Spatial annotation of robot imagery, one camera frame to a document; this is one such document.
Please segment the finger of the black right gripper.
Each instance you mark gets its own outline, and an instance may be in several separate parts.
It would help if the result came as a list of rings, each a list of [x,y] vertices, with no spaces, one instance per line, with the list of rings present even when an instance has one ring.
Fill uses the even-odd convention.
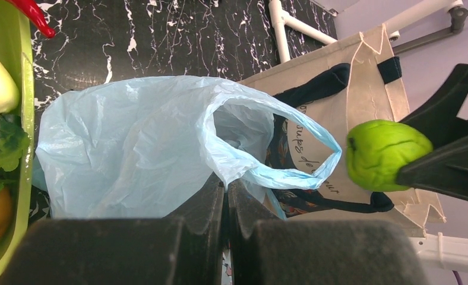
[[[468,136],[403,166],[396,182],[468,201]]]
[[[468,64],[457,64],[439,89],[400,122],[417,129],[435,150],[468,147],[468,120],[458,113],[468,95]]]

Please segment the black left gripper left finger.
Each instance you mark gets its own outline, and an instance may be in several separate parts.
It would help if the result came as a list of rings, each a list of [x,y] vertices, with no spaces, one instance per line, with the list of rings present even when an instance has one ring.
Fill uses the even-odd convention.
[[[211,175],[163,218],[38,221],[0,284],[220,284],[223,198]]]

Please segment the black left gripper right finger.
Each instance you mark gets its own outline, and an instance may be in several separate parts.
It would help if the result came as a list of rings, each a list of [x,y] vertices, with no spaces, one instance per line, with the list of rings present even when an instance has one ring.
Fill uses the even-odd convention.
[[[427,284],[408,238],[380,220],[284,221],[227,187],[234,284]]]

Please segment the green custard apple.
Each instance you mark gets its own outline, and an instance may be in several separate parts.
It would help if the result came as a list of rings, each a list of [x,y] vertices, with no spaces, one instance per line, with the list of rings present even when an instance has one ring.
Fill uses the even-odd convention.
[[[434,149],[433,143],[417,129],[382,119],[355,126],[348,132],[346,143],[350,180],[372,192],[409,189],[396,183],[398,171]]]

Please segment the beige canvas tote bag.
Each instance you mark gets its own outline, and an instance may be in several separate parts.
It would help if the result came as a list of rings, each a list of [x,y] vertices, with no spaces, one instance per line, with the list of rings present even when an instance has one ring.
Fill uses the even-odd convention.
[[[317,75],[348,64],[345,88],[337,94],[309,100],[298,107],[346,147],[346,135],[354,126],[374,119],[400,121],[410,112],[385,27],[373,28],[242,80],[242,84],[269,95],[300,87]],[[273,168],[312,173],[331,155],[298,123],[277,125],[268,149]],[[281,208],[291,220],[385,220],[413,238],[426,236],[426,223],[446,221],[436,193],[421,189],[377,194],[355,185],[341,159],[322,185],[311,191],[275,190]]]

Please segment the light blue plastic bag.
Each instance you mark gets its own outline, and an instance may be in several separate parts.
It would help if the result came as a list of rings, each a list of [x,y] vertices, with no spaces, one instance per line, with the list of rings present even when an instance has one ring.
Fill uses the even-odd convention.
[[[297,122],[332,153],[311,173],[272,169],[274,115]],[[69,91],[43,112],[32,184],[52,217],[161,218],[210,175],[237,179],[258,201],[270,189],[316,189],[341,158],[334,137],[268,94],[231,80],[133,78]]]

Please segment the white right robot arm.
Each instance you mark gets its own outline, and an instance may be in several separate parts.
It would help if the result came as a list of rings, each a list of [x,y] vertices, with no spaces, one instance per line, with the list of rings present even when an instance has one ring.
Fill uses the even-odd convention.
[[[467,95],[468,64],[458,64],[429,100],[401,120],[434,149],[402,167],[397,183],[468,201],[468,119],[457,116]],[[468,273],[468,239],[438,233],[411,241],[425,265]]]

